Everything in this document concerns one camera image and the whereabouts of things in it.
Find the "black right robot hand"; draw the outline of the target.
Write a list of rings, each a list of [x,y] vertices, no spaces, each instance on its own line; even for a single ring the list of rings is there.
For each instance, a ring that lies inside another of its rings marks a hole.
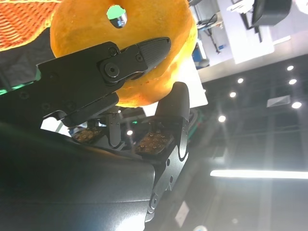
[[[114,106],[170,48],[102,43],[39,64],[37,81],[0,97],[1,230],[144,230],[188,158],[189,91],[173,84],[131,151]]]

